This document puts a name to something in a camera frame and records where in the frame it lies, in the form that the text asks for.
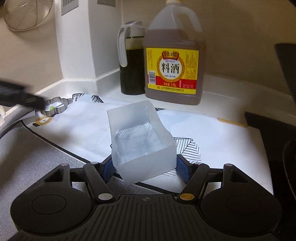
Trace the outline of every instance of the beige wall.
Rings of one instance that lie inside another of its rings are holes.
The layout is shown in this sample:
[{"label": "beige wall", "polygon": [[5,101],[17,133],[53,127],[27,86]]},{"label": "beige wall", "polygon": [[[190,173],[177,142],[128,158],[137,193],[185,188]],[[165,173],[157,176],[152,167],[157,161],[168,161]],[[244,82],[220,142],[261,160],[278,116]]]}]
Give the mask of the beige wall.
[{"label": "beige wall", "polygon": [[10,31],[3,19],[3,7],[0,7],[0,78],[30,85],[32,93],[63,78],[54,9],[36,28]]},{"label": "beige wall", "polygon": [[[207,41],[207,73],[251,81],[288,93],[274,52],[296,42],[296,8],[288,0],[183,0],[194,10]],[[148,27],[165,0],[123,0],[124,22]]]}]

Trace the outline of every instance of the blue gripper pad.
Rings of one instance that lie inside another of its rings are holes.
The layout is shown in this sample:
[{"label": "blue gripper pad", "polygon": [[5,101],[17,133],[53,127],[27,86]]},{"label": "blue gripper pad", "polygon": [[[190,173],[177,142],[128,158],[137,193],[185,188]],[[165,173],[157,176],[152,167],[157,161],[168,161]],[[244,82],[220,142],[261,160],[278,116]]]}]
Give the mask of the blue gripper pad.
[{"label": "blue gripper pad", "polygon": [[112,157],[110,155],[100,164],[99,173],[102,179],[105,181],[105,183],[108,183],[115,171],[116,169],[113,166]]},{"label": "blue gripper pad", "polygon": [[176,171],[185,184],[189,182],[191,176],[193,175],[192,167],[193,165],[190,164],[190,162],[188,162],[182,155],[177,155]]}]

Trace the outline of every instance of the white container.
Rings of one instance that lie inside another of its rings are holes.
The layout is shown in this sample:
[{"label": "white container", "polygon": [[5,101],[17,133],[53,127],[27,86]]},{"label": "white container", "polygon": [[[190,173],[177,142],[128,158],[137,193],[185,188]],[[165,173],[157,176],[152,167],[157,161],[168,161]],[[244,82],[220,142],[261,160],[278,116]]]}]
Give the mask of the white container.
[{"label": "white container", "polygon": [[127,185],[176,167],[177,148],[148,100],[107,111],[113,165]]}]

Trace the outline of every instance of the large plastic bottle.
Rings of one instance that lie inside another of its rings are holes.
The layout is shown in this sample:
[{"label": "large plastic bottle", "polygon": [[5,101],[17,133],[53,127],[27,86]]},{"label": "large plastic bottle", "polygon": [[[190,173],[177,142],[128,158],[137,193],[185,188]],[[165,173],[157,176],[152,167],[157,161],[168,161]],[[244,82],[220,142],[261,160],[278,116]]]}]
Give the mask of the large plastic bottle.
[{"label": "large plastic bottle", "polygon": [[[167,6],[151,22],[144,39],[145,93],[148,98],[179,104],[199,104],[205,68],[206,44],[196,14],[182,0]],[[191,41],[181,16],[195,30]]]}]

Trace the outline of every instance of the gray textured cloth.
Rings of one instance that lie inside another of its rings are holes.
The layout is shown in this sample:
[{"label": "gray textured cloth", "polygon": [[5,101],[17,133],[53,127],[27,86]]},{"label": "gray textured cloth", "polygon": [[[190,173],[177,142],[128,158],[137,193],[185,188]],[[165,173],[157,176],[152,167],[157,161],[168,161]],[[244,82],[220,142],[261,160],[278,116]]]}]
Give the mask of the gray textured cloth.
[{"label": "gray textured cloth", "polygon": [[[9,212],[12,201],[61,163],[68,163],[71,168],[84,165],[30,133],[20,123],[0,139],[0,241],[8,240],[17,232]],[[72,184],[86,191],[84,183]],[[116,196],[158,194],[139,186],[127,186],[115,177],[108,186]]]}]

